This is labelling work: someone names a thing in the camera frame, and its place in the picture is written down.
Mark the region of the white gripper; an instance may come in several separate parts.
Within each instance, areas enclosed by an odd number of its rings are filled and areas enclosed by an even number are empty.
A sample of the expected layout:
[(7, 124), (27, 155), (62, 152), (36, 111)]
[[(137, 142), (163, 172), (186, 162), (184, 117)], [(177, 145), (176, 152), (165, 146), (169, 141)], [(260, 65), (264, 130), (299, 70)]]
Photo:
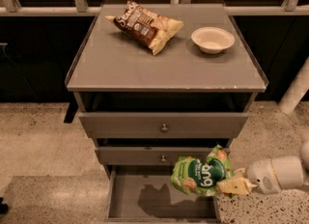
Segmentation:
[(281, 191), (270, 159), (251, 163), (246, 169), (248, 179), (243, 177), (245, 168), (234, 170), (234, 174), (240, 177), (232, 177), (216, 184), (218, 193), (247, 195), (254, 189), (256, 192), (268, 195)]

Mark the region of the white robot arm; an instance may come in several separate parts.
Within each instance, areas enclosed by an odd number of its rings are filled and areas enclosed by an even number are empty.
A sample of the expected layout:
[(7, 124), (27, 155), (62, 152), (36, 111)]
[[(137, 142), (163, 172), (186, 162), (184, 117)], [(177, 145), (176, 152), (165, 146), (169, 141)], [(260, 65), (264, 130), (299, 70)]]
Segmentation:
[(266, 158), (240, 168), (230, 178), (217, 183), (220, 193), (247, 195), (257, 192), (277, 194), (282, 190), (307, 188), (309, 184), (309, 142), (304, 142), (299, 155)]

